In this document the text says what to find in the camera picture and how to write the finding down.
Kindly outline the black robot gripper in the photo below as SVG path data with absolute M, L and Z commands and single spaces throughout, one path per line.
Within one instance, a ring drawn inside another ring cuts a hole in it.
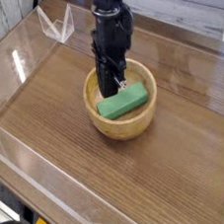
M 125 80 L 125 52 L 131 45 L 133 15 L 124 3 L 113 10 L 95 8 L 92 14 L 96 19 L 91 33 L 99 89 L 101 95 L 108 98 L 118 93 L 119 82 Z

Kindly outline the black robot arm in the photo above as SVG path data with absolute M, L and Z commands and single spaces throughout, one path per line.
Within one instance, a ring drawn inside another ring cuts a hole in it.
M 96 27 L 91 30 L 99 89 L 104 98 L 125 85 L 126 52 L 131 48 L 133 14 L 123 0 L 93 0 Z

